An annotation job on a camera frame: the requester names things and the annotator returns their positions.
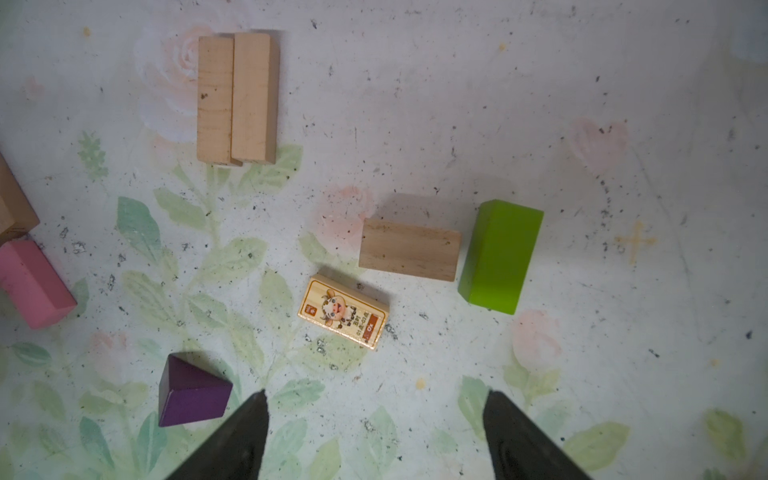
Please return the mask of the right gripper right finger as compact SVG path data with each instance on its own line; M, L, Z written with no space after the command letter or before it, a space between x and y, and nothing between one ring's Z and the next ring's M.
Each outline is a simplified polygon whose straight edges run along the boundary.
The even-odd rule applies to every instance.
M503 392L489 391L482 419L496 479L590 479Z

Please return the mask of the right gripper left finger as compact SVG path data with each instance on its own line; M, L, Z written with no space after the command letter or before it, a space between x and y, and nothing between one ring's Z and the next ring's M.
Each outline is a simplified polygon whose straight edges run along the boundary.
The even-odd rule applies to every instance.
M261 390L245 400L167 479L258 479L268 432L268 397Z

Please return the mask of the pink wood block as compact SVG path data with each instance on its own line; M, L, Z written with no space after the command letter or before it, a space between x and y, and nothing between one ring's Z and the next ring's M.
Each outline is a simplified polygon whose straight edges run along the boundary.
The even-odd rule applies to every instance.
M77 306L45 254L32 240L1 247L1 288L31 329L55 325Z

